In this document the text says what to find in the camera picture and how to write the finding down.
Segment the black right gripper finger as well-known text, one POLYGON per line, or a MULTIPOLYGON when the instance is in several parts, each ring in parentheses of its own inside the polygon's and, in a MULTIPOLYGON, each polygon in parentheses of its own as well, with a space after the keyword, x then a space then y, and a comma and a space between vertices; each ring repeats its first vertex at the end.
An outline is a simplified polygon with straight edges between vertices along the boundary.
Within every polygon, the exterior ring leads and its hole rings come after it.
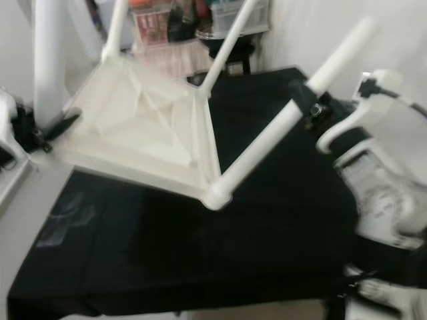
POLYGON ((294 79, 289 82, 291 100, 296 104, 302 115, 315 115, 314 109, 320 105, 320 110, 328 109, 328 93, 315 92, 305 80, 294 79))

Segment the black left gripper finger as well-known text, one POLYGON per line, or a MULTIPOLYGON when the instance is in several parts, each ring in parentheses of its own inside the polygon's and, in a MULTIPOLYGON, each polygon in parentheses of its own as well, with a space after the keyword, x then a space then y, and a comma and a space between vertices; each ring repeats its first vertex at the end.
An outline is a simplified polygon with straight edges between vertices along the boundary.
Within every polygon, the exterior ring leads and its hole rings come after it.
POLYGON ((76 113, 57 122, 52 128, 43 132, 44 141, 54 141, 68 131, 79 119, 80 114, 76 113))

